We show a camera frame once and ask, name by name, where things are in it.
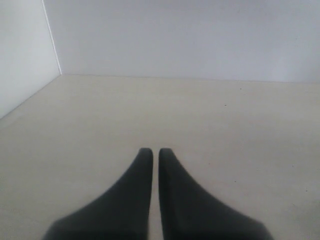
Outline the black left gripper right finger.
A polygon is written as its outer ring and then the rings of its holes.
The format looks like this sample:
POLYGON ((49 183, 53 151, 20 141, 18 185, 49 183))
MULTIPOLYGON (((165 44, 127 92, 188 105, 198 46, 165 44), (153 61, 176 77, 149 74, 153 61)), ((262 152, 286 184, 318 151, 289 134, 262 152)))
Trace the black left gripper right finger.
POLYGON ((158 192, 165 240, 271 240, 265 225, 208 193, 170 148, 158 155, 158 192))

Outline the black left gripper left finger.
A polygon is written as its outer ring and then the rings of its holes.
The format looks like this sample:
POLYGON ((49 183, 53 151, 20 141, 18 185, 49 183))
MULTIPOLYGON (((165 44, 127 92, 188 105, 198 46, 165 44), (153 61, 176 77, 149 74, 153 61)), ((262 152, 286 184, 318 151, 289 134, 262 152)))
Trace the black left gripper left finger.
POLYGON ((55 221, 45 240, 146 240, 153 180, 153 152, 141 148, 130 167, 104 194, 55 221))

